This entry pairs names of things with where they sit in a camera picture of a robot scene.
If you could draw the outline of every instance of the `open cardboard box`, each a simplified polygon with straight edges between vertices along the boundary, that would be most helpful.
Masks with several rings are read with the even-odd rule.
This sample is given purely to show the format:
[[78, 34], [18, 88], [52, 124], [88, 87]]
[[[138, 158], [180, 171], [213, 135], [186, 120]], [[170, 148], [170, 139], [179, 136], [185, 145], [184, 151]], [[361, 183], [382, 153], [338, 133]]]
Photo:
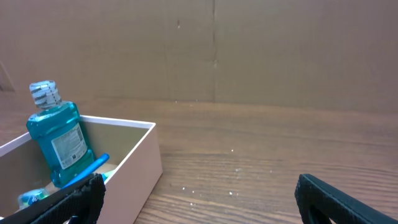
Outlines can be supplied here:
[[[132, 224], [162, 174], [155, 123], [81, 116], [80, 126], [98, 157], [117, 166], [105, 181], [98, 223]], [[29, 133], [0, 147], [0, 217], [19, 209], [20, 194], [51, 183], [50, 169]]]

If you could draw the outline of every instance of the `blue liquid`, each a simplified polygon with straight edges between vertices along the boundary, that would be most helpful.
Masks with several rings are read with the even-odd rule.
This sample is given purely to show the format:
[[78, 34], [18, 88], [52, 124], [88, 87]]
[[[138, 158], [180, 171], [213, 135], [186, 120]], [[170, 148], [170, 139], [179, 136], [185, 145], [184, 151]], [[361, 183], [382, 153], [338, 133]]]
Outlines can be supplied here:
[[79, 160], [66, 169], [62, 169], [55, 153], [52, 140], [69, 132], [79, 123], [79, 120], [80, 114], [76, 104], [70, 101], [63, 101], [53, 108], [33, 114], [26, 123], [30, 136], [40, 145], [51, 170], [51, 180], [56, 187], [63, 187], [95, 160], [86, 136], [83, 137], [87, 145], [87, 151]]

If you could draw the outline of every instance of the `bottle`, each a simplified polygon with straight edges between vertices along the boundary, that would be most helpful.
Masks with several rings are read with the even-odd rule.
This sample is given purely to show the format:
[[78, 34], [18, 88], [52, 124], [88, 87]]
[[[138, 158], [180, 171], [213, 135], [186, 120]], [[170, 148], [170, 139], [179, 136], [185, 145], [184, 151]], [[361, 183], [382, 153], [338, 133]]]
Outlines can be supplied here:
[[55, 82], [32, 83], [29, 88], [41, 110], [30, 116], [26, 127], [39, 143], [54, 186], [62, 188], [94, 162], [94, 154], [81, 131], [76, 104], [61, 100]]

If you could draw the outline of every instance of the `white label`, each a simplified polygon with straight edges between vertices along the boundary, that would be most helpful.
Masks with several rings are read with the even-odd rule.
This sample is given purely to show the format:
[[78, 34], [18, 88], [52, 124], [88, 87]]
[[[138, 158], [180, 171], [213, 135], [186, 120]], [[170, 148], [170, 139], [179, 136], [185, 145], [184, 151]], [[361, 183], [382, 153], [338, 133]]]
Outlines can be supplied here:
[[62, 169], [77, 162], [87, 151], [86, 141], [81, 133], [79, 123], [67, 133], [51, 141]]

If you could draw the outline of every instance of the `wooden table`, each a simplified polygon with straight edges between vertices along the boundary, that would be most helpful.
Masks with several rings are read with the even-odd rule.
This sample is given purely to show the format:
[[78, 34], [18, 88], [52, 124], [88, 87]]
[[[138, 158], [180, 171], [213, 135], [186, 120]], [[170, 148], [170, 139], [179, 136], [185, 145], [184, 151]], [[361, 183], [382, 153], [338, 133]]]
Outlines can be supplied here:
[[[396, 114], [120, 98], [78, 106], [158, 125], [164, 173], [136, 223], [301, 223], [303, 173], [398, 219]], [[0, 144], [26, 132], [32, 112], [1, 110]]]

